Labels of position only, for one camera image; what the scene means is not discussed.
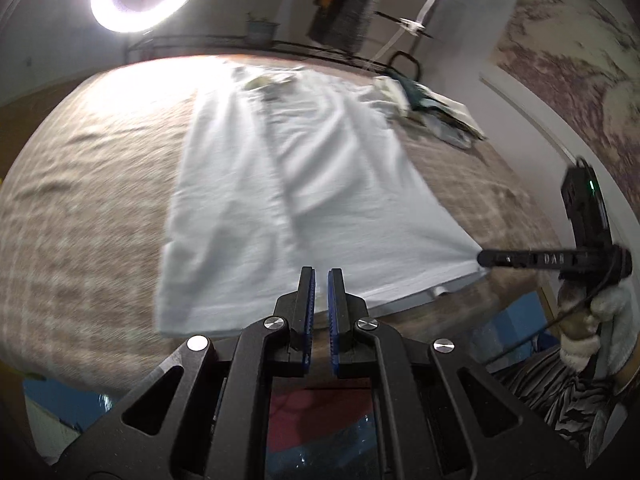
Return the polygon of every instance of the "beige bedspread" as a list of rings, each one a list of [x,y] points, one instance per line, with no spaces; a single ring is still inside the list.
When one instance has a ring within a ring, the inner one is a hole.
[[[154,288],[203,59],[155,60],[94,76],[22,150],[0,187],[0,359],[120,394],[181,342],[154,333]],[[463,152],[399,125],[396,132],[436,197],[481,246],[558,243],[487,142]],[[414,338],[452,335],[536,286],[532,272],[494,270],[385,321]],[[326,352],[326,333],[316,331],[313,381],[328,376]]]

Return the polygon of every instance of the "white fluffy glove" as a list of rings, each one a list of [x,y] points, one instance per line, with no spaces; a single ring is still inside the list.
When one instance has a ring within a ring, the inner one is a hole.
[[[564,282],[558,293],[558,307],[561,313],[569,311],[585,297],[584,287],[572,282]],[[601,336],[596,334],[602,326]],[[613,375],[622,369],[631,356],[638,338],[640,327],[634,320],[631,308],[631,294],[621,285],[601,291],[591,301],[591,308],[579,308],[574,314],[559,323],[560,358],[562,362],[581,372],[592,355],[600,352],[598,358],[604,360],[602,370],[596,378]]]

